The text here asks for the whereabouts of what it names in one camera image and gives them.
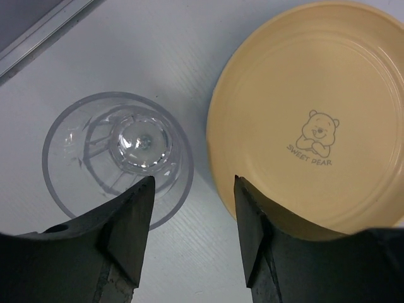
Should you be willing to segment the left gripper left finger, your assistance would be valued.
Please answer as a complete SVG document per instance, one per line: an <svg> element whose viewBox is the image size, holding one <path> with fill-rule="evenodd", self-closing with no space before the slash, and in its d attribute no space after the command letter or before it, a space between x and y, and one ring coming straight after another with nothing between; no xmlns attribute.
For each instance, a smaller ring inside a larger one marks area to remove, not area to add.
<svg viewBox="0 0 404 303"><path fill-rule="evenodd" d="M1 235L2 302L131 302L140 284L155 180L45 232Z"/></svg>

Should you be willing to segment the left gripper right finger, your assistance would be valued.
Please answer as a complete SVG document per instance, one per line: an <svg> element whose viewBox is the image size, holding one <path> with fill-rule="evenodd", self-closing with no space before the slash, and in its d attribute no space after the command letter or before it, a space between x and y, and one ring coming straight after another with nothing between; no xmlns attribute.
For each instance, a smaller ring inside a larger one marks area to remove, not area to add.
<svg viewBox="0 0 404 303"><path fill-rule="evenodd" d="M402 302L403 229L312 223L236 177L242 264L255 302Z"/></svg>

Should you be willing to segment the clear glass tumbler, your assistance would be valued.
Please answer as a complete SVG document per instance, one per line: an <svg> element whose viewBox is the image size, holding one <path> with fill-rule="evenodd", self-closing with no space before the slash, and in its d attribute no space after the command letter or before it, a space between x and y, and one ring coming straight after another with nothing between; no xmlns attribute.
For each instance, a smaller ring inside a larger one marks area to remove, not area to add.
<svg viewBox="0 0 404 303"><path fill-rule="evenodd" d="M76 218L142 180L155 180L150 227L168 222L193 182L189 140L161 105L127 92L102 92L66 108L53 122L42 149L48 192Z"/></svg>

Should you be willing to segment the yellow plate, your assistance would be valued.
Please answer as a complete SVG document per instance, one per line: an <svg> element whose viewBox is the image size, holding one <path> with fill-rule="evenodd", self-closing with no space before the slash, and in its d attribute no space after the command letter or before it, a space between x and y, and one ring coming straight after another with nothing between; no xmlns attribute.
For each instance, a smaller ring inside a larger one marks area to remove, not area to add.
<svg viewBox="0 0 404 303"><path fill-rule="evenodd" d="M237 49L214 89L210 166L345 234L403 218L403 23L355 3L299 6Z"/></svg>

